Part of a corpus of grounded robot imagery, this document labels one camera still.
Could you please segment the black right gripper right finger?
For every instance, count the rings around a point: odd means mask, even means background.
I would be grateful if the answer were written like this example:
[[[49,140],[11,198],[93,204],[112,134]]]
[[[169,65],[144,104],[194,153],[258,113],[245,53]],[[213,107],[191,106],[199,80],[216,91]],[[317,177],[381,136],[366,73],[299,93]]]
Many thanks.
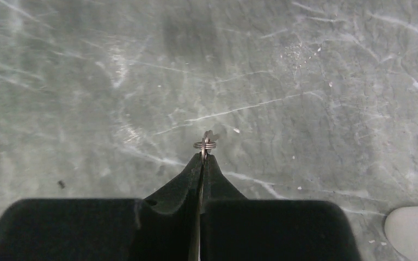
[[[201,260],[360,260],[338,205],[250,200],[222,174],[212,155],[201,176]]]

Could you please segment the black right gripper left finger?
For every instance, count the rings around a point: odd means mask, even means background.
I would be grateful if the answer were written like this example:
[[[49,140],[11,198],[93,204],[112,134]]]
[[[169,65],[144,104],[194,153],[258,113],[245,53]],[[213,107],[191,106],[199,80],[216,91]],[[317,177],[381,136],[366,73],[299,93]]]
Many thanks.
[[[0,260],[196,260],[202,157],[141,198],[27,198],[0,217]]]

